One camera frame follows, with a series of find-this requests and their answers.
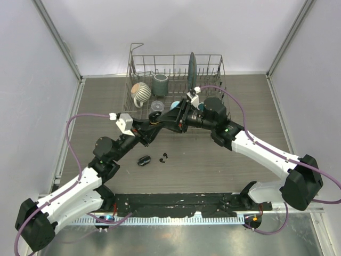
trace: mug handle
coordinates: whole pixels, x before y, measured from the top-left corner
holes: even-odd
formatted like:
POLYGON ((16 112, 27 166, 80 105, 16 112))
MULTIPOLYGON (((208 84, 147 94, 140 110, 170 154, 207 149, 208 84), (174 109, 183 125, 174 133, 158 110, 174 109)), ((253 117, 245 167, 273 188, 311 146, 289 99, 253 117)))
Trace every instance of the mug handle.
POLYGON ((134 104, 135 104, 135 106, 136 106, 137 108, 142 108, 143 103, 140 102, 140 104, 138 104, 136 98, 134 97, 133 99, 134 99, 134 104))

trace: dish rack wire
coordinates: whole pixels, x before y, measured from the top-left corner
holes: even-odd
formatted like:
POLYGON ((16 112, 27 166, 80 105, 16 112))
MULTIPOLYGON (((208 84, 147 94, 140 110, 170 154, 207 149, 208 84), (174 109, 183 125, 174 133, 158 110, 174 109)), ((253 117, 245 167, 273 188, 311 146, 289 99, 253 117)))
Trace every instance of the dish rack wire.
MULTIPOLYGON (((148 119, 151 113, 151 103, 155 100, 165 105, 164 111, 169 111, 172 102, 186 98, 188 92, 188 63, 190 54, 135 54, 135 50, 143 43, 132 43, 129 51, 127 76, 123 98, 122 112, 129 113, 138 119, 148 119), (168 94, 164 97, 152 94, 142 108, 136 108, 131 97, 131 89, 138 82, 146 83, 150 88, 155 74, 168 76, 168 94)), ((226 89, 225 68, 223 57, 220 54, 196 54, 197 83, 196 86, 215 85, 226 89)), ((199 101, 206 98, 218 97, 227 108, 230 117, 229 97, 218 89, 204 89, 199 94, 199 101)), ((207 131, 189 127, 187 134, 207 134, 207 131)))

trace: striped mug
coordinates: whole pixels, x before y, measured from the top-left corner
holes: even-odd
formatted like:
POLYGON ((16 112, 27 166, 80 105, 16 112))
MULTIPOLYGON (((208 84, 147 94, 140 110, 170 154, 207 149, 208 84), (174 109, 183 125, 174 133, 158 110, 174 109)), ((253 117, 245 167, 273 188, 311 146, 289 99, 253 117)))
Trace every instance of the striped mug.
POLYGON ((132 98, 137 108, 142 108, 143 104, 147 102, 151 96, 151 90, 145 83, 139 82, 134 84, 131 89, 132 98))

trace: white wall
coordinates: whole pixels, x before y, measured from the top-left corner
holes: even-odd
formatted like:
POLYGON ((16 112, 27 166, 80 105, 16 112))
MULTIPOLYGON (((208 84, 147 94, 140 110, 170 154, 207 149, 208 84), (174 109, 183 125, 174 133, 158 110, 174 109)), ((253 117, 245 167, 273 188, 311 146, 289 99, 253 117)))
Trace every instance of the white wall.
MULTIPOLYGON (((341 181, 341 2, 316 1, 273 75, 296 153, 314 156, 341 181)), ((341 191, 324 178, 320 198, 341 191)), ((325 205, 334 242, 341 235, 341 205, 325 205)))
POLYGON ((14 255, 20 204, 48 192, 77 80, 28 0, 0 1, 0 67, 0 254, 14 255))
POLYGON ((83 75, 125 73, 148 54, 222 54, 227 71, 269 69, 304 0, 43 0, 83 75))

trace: gray wood surface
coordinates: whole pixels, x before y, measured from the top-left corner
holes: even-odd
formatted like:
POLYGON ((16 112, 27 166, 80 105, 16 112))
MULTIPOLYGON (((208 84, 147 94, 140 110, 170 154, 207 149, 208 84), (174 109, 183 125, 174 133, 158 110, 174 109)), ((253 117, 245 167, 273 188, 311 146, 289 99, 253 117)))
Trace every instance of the gray wood surface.
MULTIPOLYGON (((229 75, 226 82, 228 90, 245 108, 250 131, 288 151, 265 75, 229 75)), ((121 111, 124 83, 125 78, 88 78, 78 113, 121 111)), ((232 119, 242 124, 241 111, 231 99, 230 112, 232 119)), ((113 121, 95 117, 77 119, 71 143, 82 167, 92 160, 92 151, 99 137, 116 140, 118 135, 113 121)), ((207 137, 192 134, 167 136, 161 131, 148 148, 137 145, 119 164, 120 170, 105 184, 114 193, 236 192, 253 180, 277 179, 253 160, 219 147, 209 134, 207 137), (163 153, 169 156, 165 164, 159 161, 163 153), (136 161, 144 155, 150 155, 152 161, 139 167, 136 161)), ((77 173, 76 162, 68 152, 61 185, 77 173)))

